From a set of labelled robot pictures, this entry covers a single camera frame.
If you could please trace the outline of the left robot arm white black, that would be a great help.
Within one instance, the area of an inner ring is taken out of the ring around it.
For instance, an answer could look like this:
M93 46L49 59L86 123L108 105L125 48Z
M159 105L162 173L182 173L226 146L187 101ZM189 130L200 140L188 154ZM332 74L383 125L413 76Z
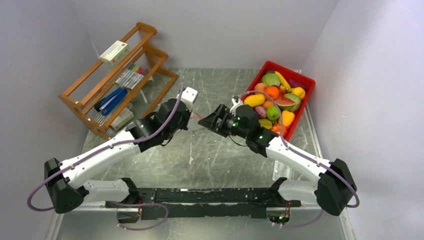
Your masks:
M134 182L123 177L115 181L98 181L92 177L121 160L146 150L165 146L178 130L187 130L195 101L171 98L157 112L136 120L115 137L77 157L44 164L45 186L58 214L70 212L83 203L119 202L126 208L139 203Z

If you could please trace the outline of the clear zip top bag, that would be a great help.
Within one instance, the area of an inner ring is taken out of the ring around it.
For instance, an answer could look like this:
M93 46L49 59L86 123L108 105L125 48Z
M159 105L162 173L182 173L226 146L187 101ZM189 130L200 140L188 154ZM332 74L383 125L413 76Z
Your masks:
M202 120L203 118L204 117L201 114L199 114L195 111L192 111L189 119L199 121L199 120Z

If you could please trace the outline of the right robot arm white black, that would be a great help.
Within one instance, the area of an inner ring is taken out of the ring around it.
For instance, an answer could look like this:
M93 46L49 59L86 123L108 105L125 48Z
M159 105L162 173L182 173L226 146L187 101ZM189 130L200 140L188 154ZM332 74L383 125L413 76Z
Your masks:
M288 143L262 127L258 114L249 105L228 108L220 104L198 124L223 137L241 137L252 152L279 161L308 179L279 183L269 197L275 207L282 207L288 201L302 201L339 216L344 209L352 207L352 198L358 198L357 186L345 161L320 158Z

